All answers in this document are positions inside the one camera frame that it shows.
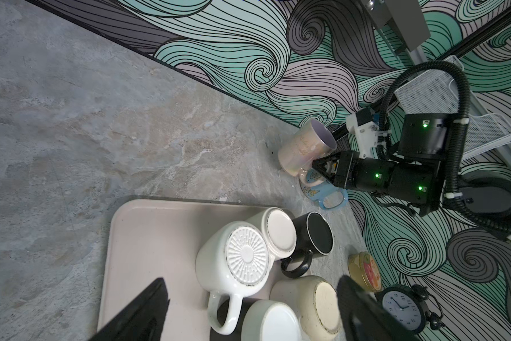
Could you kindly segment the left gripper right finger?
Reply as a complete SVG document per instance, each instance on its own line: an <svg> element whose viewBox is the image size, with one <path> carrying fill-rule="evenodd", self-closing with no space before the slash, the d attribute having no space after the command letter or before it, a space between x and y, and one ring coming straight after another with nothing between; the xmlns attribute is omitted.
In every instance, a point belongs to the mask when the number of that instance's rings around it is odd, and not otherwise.
<svg viewBox="0 0 511 341"><path fill-rule="evenodd" d="M339 279L336 292L347 340L417 340L350 276Z"/></svg>

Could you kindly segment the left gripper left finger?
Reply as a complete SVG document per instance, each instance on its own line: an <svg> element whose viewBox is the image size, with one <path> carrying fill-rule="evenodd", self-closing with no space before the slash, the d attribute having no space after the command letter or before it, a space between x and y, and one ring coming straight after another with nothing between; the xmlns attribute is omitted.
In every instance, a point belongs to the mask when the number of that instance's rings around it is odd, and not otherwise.
<svg viewBox="0 0 511 341"><path fill-rule="evenodd" d="M160 340L169 305L164 278L156 278L90 341Z"/></svg>

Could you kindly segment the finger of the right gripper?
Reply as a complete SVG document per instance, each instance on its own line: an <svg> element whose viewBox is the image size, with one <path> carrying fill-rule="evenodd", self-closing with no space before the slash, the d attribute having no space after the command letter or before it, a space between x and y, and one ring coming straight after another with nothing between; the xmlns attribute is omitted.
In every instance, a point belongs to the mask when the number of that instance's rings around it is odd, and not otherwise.
<svg viewBox="0 0 511 341"><path fill-rule="evenodd" d="M336 155L325 156L312 162L312 168L325 180L334 181L336 176Z"/></svg>

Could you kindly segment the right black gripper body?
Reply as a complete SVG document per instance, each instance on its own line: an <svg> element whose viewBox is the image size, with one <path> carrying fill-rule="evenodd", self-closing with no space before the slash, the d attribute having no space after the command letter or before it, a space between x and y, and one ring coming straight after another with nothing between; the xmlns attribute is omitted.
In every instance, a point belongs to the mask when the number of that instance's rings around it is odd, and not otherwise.
<svg viewBox="0 0 511 341"><path fill-rule="evenodd" d="M332 130L336 141L348 134L346 123ZM373 159L359 159L359 149L333 153L336 176L329 182L399 199L398 206L411 215L427 215L440 206L449 143L450 121L445 114L408 115L399 142L393 144L388 133L386 146L371 150Z"/></svg>

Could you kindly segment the blue mug yellow inside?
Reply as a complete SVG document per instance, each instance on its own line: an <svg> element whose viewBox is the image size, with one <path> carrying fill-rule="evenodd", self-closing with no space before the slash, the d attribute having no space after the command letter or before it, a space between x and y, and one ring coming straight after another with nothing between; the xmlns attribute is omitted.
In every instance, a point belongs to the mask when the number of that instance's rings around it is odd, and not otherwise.
<svg viewBox="0 0 511 341"><path fill-rule="evenodd" d="M303 194L318 204L322 210L336 210L347 205L349 200L347 190L335 187L314 169L307 172L305 179L309 186L300 181Z"/></svg>

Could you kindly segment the pink iridescent mug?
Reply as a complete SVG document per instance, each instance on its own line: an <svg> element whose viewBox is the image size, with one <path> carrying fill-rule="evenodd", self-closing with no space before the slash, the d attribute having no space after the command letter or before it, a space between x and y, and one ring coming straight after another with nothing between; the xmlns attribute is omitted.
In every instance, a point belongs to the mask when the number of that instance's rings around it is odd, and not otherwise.
<svg viewBox="0 0 511 341"><path fill-rule="evenodd" d="M278 151L282 169L291 176L300 176L315 159L330 155L336 149L332 133L316 119L310 119L291 140Z"/></svg>

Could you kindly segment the black mug white base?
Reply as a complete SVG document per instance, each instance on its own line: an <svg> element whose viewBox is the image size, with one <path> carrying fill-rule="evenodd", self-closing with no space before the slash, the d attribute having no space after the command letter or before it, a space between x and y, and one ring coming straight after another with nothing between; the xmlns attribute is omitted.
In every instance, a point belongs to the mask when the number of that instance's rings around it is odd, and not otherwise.
<svg viewBox="0 0 511 341"><path fill-rule="evenodd" d="M244 317L241 340L301 340L298 317L289 305L278 301L258 300Z"/></svg>

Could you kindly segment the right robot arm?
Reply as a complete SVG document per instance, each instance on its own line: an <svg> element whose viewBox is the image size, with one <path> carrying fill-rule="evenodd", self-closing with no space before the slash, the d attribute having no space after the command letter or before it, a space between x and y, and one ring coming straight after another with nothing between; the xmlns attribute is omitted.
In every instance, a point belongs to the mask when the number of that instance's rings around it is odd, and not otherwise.
<svg viewBox="0 0 511 341"><path fill-rule="evenodd" d="M406 202L404 209L421 216L441 205L463 215L493 235L511 243L511 181L484 171L464 176L447 167L453 154L452 115L408 115L400 141L385 159L362 157L357 151L340 151L316 159L312 168L338 188L390 196Z"/></svg>

